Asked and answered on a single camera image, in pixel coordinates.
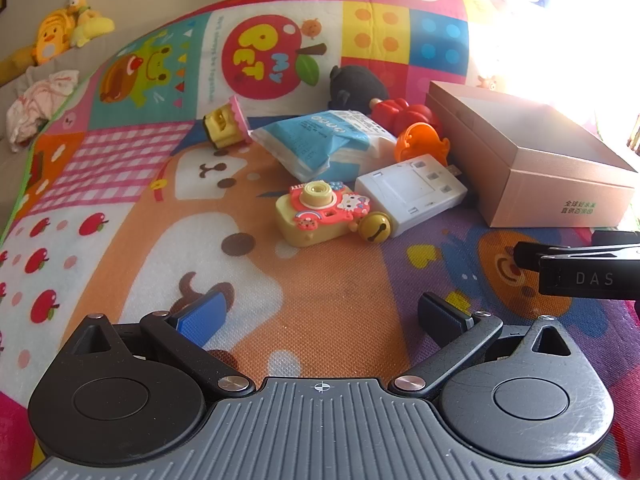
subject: crosshair marking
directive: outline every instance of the crosshair marking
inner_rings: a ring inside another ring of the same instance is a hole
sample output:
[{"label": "crosshair marking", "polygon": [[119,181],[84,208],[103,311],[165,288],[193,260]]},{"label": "crosshair marking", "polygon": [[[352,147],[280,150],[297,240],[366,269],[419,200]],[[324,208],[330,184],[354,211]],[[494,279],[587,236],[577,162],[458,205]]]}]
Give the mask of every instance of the crosshair marking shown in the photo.
[{"label": "crosshair marking", "polygon": [[331,386],[330,384],[327,383],[318,383],[315,384],[314,386],[312,386],[312,388],[316,391],[316,392],[326,392],[329,388],[333,388],[333,386]]}]

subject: white power adapter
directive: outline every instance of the white power adapter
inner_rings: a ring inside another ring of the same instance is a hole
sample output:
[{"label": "white power adapter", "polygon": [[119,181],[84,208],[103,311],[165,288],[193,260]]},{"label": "white power adapter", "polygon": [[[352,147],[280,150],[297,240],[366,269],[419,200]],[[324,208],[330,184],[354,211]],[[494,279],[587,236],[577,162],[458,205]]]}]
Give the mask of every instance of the white power adapter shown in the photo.
[{"label": "white power adapter", "polygon": [[431,155],[422,155],[358,177],[355,192],[370,198],[371,212],[389,217],[396,237],[460,204],[466,187]]}]

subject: orange toy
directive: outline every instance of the orange toy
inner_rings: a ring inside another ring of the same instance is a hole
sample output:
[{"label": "orange toy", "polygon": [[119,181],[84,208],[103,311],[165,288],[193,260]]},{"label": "orange toy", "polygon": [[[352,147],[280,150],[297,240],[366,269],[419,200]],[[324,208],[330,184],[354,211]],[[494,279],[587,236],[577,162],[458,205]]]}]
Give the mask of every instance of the orange toy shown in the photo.
[{"label": "orange toy", "polygon": [[54,10],[42,20],[38,27],[38,37],[33,47],[33,57],[41,65],[65,50],[69,50],[71,33],[76,20],[65,9]]},{"label": "orange toy", "polygon": [[446,168],[449,147],[449,139],[440,140],[433,126],[427,123],[415,123],[398,137],[394,158],[396,162],[402,162],[416,156],[431,155]]}]

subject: hello kitty toy camera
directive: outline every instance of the hello kitty toy camera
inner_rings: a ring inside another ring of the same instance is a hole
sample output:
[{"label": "hello kitty toy camera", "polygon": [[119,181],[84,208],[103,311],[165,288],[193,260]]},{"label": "hello kitty toy camera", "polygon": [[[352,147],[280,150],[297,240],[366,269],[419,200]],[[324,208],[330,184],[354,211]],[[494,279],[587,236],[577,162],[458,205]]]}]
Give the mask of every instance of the hello kitty toy camera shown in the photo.
[{"label": "hello kitty toy camera", "polygon": [[316,180],[289,189],[276,202],[278,228],[294,247],[337,238],[357,228],[369,213],[369,199],[341,182]]}]

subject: black circular cap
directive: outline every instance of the black circular cap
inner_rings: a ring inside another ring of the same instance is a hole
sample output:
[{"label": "black circular cap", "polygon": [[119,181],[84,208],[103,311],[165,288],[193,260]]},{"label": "black circular cap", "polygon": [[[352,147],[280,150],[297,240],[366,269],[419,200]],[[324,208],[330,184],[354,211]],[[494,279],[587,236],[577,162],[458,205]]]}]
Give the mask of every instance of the black circular cap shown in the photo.
[{"label": "black circular cap", "polygon": [[192,378],[162,363],[111,352],[66,355],[40,380],[29,418],[46,454],[121,466],[178,446],[196,428],[205,403]]},{"label": "black circular cap", "polygon": [[74,404],[89,418],[117,420],[139,412],[148,399],[148,390],[139,382],[109,377],[81,386],[74,395]]},{"label": "black circular cap", "polygon": [[553,418],[569,406],[569,397],[560,386],[530,377],[499,384],[494,401],[505,413],[525,420]]}]

